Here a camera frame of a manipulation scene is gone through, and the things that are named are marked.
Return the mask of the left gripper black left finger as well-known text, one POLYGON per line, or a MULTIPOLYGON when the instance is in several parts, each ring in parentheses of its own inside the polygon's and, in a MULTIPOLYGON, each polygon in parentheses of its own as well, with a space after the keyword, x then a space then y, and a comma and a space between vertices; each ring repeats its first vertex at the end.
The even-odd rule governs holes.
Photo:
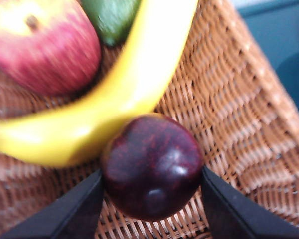
POLYGON ((96 170, 55 202, 29 217, 3 239, 93 239, 104 189, 96 170))

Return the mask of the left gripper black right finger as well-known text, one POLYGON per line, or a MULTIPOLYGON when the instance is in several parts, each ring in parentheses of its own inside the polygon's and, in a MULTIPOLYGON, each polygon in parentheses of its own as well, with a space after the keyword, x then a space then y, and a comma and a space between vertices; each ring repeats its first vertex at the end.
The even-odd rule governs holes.
POLYGON ((214 239, 299 239, 299 229, 259 206, 206 166, 202 203, 214 239))

